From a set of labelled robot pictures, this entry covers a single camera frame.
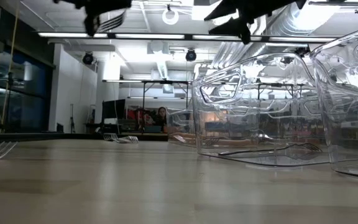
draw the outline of clear plastic container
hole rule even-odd
[[[329,162],[315,81],[296,54],[247,59],[193,82],[198,153],[264,166]]]
[[[196,147],[193,109],[168,109],[168,142]]]
[[[358,32],[311,54],[334,170],[358,175]]]

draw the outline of dome camera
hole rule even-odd
[[[82,58],[82,62],[84,62],[85,65],[92,65],[94,63],[93,53],[85,53],[85,56]]]
[[[186,61],[194,62],[197,59],[197,54],[194,49],[189,49],[186,54]]]

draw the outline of spotlight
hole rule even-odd
[[[93,53],[85,53],[85,56],[82,58],[82,62],[84,62],[85,65],[92,65],[94,63]]]
[[[186,61],[194,62],[197,58],[197,54],[194,49],[189,49],[186,54]]]

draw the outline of person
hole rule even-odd
[[[164,132],[164,127],[167,125],[167,109],[163,106],[158,109],[155,125],[161,126],[161,132]]]

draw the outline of table surface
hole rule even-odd
[[[358,223],[358,179],[275,170],[166,142],[20,142],[0,161],[0,223]]]

